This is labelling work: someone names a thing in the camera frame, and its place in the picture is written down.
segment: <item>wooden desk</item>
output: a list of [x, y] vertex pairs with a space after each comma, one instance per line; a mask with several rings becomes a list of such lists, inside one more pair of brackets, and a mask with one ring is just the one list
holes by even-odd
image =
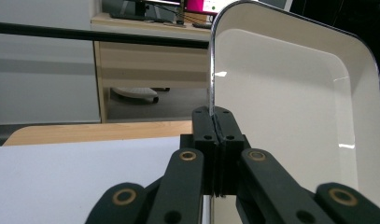
[[31, 126], [17, 130], [4, 146], [75, 143], [179, 136], [192, 132], [191, 121]]
[[[100, 13], [91, 19], [93, 31], [208, 42], [210, 30], [111, 19]], [[102, 122], [108, 115], [111, 87], [207, 88], [207, 49], [94, 42]]]

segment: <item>floor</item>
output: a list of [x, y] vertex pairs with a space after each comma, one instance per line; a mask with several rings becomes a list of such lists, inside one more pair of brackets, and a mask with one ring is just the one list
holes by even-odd
[[[206, 89], [156, 90], [160, 97], [157, 104], [152, 99], [131, 99], [111, 92], [108, 105], [108, 123], [146, 122], [190, 119], [193, 109], [207, 105]], [[0, 146], [18, 129], [32, 125], [0, 125]]]

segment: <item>tray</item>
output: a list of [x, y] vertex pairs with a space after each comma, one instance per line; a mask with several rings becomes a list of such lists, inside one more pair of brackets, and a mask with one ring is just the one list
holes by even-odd
[[257, 2], [212, 28], [210, 105], [305, 188], [338, 182], [380, 206], [380, 83], [355, 36]]

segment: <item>black rod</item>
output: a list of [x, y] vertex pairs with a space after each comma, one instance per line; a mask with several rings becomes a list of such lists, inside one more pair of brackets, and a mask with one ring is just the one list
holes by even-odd
[[21, 25], [0, 22], [0, 34], [5, 35], [29, 35], [39, 37], [51, 37], [61, 39], [76, 39], [89, 41], [105, 41], [128, 44], [168, 46], [191, 49], [207, 49], [208, 41], [187, 40], [171, 37], [158, 37], [147, 35], [126, 35], [107, 32], [73, 30], [64, 28], [52, 28], [33, 25]]

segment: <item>desk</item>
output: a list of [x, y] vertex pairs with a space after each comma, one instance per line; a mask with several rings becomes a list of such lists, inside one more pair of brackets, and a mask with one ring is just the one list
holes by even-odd
[[[99, 32], [158, 38], [209, 41], [210, 30], [161, 23], [111, 19], [100, 13], [91, 19]], [[96, 76], [102, 122], [108, 114], [111, 87], [207, 88], [207, 49], [94, 41]]]
[[[164, 121], [79, 125], [32, 126], [17, 130], [4, 146], [75, 143], [120, 139], [178, 136], [192, 133], [192, 122]], [[241, 223], [234, 207], [234, 197], [214, 200], [215, 223]]]

